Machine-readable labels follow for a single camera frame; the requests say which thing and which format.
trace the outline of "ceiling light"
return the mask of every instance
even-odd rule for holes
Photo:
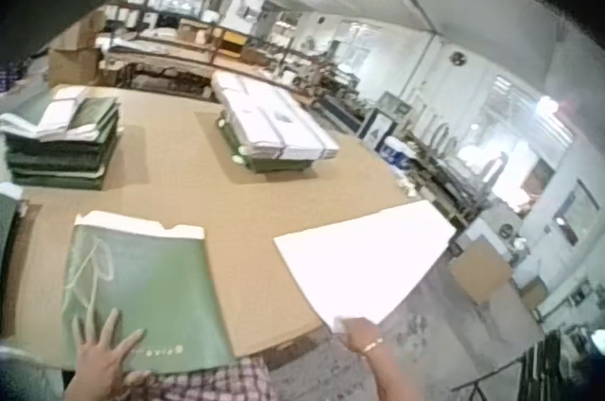
[[[543,96],[536,105],[536,113],[543,117],[548,117],[559,110],[559,103],[549,96]]]

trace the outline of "green paper stack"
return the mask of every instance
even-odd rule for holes
[[[17,115],[36,128],[36,120],[53,102],[47,97],[32,100]],[[29,186],[102,189],[118,140],[118,119],[115,98],[84,97],[76,104],[66,128],[53,134],[40,136],[4,128],[12,180]]]
[[[232,159],[237,161],[237,163],[241,161],[243,165],[257,174],[278,171],[303,171],[313,165],[313,160],[254,159],[245,155],[244,150],[242,150],[242,145],[237,139],[237,135],[228,122],[227,115],[224,111],[221,112],[216,121],[216,126],[231,149]]]

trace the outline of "plaid shirt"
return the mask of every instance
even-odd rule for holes
[[[261,357],[244,357],[233,366],[183,375],[153,375],[115,400],[277,401]]]

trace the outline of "brown work table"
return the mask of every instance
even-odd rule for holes
[[[387,165],[351,136],[336,135],[338,157],[302,173],[253,174],[231,161],[215,126],[219,105],[92,90],[119,96],[122,105],[124,132],[104,190],[26,188],[30,218],[9,266],[10,341],[49,364],[62,366],[63,271],[77,214],[104,210],[164,227],[202,226],[233,350],[244,356],[321,325],[275,236],[406,202]]]

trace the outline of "stack of white paper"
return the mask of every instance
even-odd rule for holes
[[[334,329],[338,317],[384,320],[454,231],[424,200],[274,240],[304,296]]]
[[[337,156],[338,144],[287,90],[223,71],[213,73],[212,86],[250,157],[319,160]]]

